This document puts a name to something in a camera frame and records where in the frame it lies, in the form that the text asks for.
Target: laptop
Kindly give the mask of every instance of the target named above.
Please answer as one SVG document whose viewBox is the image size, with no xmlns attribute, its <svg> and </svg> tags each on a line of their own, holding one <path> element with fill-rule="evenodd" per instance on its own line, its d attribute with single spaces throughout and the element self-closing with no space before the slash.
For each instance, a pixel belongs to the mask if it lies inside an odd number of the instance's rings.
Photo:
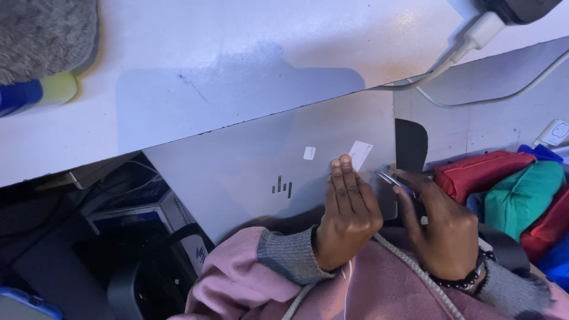
<svg viewBox="0 0 569 320">
<path fill-rule="evenodd" d="M 391 187 L 374 173 L 395 164 L 390 92 L 352 93 L 144 153 L 216 244 L 251 225 L 319 222 L 330 162 L 342 154 L 353 155 L 384 220 L 397 216 Z"/>
</svg>

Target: cardboard box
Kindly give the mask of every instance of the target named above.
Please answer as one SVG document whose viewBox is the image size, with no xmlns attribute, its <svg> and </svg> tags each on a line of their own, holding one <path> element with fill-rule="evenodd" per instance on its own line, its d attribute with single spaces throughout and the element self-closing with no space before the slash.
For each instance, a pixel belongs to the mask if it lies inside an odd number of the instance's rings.
<svg viewBox="0 0 569 320">
<path fill-rule="evenodd" d="M 140 190 L 116 196 L 86 217 L 96 234 L 138 221 L 161 220 L 169 233 L 195 223 L 196 220 L 164 180 L 149 184 Z M 194 270 L 201 276 L 208 252 L 199 235 L 181 241 Z"/>
</svg>

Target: charger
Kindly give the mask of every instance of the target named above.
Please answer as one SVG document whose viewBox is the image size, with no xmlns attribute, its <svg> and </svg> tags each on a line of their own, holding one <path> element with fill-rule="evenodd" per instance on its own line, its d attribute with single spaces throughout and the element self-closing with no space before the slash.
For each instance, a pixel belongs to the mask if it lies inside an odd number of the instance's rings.
<svg viewBox="0 0 569 320">
<path fill-rule="evenodd" d="M 529 24 L 543 18 L 562 0 L 478 0 L 489 11 L 494 11 L 504 23 Z"/>
</svg>

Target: pink jacket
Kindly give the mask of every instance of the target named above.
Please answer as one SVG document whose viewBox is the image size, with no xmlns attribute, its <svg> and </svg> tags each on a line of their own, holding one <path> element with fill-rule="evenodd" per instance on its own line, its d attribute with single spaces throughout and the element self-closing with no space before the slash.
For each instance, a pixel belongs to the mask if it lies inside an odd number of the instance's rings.
<svg viewBox="0 0 569 320">
<path fill-rule="evenodd" d="M 309 286 L 303 294 L 308 293 L 287 315 L 292 319 L 456 318 L 383 245 L 370 241 L 329 274 L 316 265 L 310 238 L 310 229 L 291 236 L 262 227 L 239 231 L 207 257 L 204 273 L 188 295 L 185 314 L 170 320 L 281 319 L 303 285 Z M 569 301 L 560 289 L 548 288 L 537 277 L 518 277 L 495 263 L 486 269 L 486 284 L 476 298 L 443 290 L 465 319 L 538 319 L 544 314 L 548 319 L 569 319 Z"/>
</svg>

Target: blue case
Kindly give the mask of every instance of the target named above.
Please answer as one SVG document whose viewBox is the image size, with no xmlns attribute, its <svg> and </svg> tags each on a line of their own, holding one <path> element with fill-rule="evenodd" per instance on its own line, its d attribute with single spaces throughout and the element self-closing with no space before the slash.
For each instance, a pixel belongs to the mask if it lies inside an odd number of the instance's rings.
<svg viewBox="0 0 569 320">
<path fill-rule="evenodd" d="M 54 305 L 50 305 L 44 299 L 37 296 L 31 296 L 19 289 L 0 286 L 0 296 L 14 299 L 31 309 L 52 317 L 53 320 L 61 320 L 63 318 L 63 313 L 61 313 L 61 311 Z"/>
</svg>

